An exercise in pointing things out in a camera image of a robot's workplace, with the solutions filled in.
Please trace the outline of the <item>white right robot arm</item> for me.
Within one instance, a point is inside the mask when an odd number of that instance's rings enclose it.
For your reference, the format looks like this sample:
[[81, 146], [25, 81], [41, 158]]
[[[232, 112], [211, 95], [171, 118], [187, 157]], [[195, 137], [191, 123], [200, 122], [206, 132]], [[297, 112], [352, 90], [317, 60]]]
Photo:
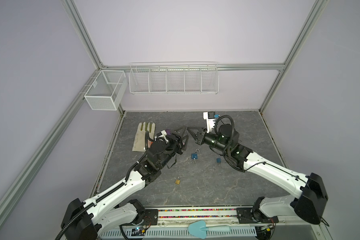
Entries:
[[259, 197], [248, 219], [264, 223], [274, 217], [297, 216], [309, 224], [325, 223], [323, 214], [329, 197], [321, 176], [289, 170], [245, 147], [240, 143], [240, 134], [229, 115], [213, 115], [210, 118], [205, 112], [204, 119], [207, 122], [205, 128], [188, 128], [196, 144], [207, 145], [210, 150], [217, 151], [234, 170], [256, 174], [288, 192], [284, 197]]

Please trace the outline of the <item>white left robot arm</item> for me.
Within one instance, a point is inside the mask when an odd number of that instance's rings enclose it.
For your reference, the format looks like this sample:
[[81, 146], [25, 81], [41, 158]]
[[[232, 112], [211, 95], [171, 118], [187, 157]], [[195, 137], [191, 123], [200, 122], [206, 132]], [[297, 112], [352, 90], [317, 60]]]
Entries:
[[142, 222], [145, 208], [138, 200], [121, 203], [156, 180], [168, 162], [186, 150], [188, 138], [185, 126], [162, 131], [151, 145], [146, 145], [143, 156], [123, 179], [83, 202], [79, 199], [70, 202], [56, 238], [96, 240], [117, 226]]

